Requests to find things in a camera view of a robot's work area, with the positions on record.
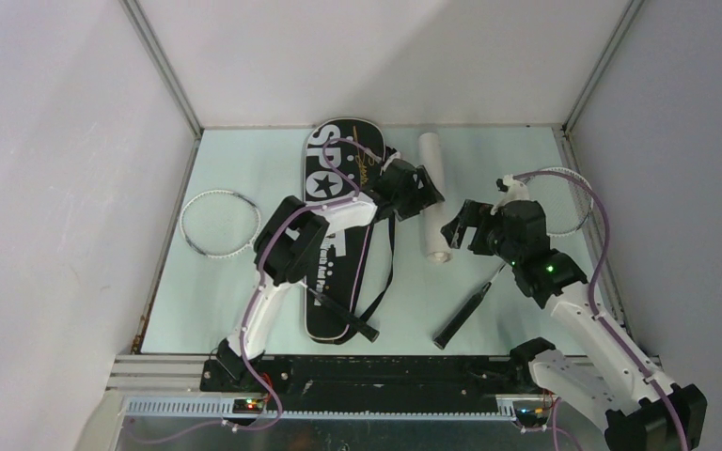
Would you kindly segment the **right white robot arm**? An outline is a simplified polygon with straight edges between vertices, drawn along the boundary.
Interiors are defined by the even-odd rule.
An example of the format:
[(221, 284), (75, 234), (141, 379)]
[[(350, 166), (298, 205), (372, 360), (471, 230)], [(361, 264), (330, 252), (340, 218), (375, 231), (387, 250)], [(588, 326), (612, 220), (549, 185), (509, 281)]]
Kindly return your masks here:
[(546, 389), (583, 414), (611, 450), (693, 450), (700, 443), (707, 399), (694, 384), (680, 386), (640, 349), (597, 302), (593, 284), (575, 261), (551, 245), (542, 206), (514, 200), (501, 206), (464, 202), (441, 228), (459, 248), (500, 257), (517, 287), (557, 321), (592, 365), (585, 369), (552, 343), (535, 338), (512, 350), (509, 368), (520, 392)]

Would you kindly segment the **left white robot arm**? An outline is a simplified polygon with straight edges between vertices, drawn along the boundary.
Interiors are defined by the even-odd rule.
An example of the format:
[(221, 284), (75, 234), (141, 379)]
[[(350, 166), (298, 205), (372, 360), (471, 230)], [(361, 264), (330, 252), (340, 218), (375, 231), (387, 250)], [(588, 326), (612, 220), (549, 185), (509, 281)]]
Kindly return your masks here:
[(403, 221), (445, 200), (424, 166), (398, 157), (364, 187), (337, 168), (333, 171), (352, 187), (348, 194), (314, 203), (293, 195), (284, 198), (254, 243), (257, 286), (242, 319), (216, 352), (224, 380), (237, 391), (258, 383), (259, 365), (253, 360), (265, 352), (282, 301), (306, 279), (327, 236), (390, 217)]

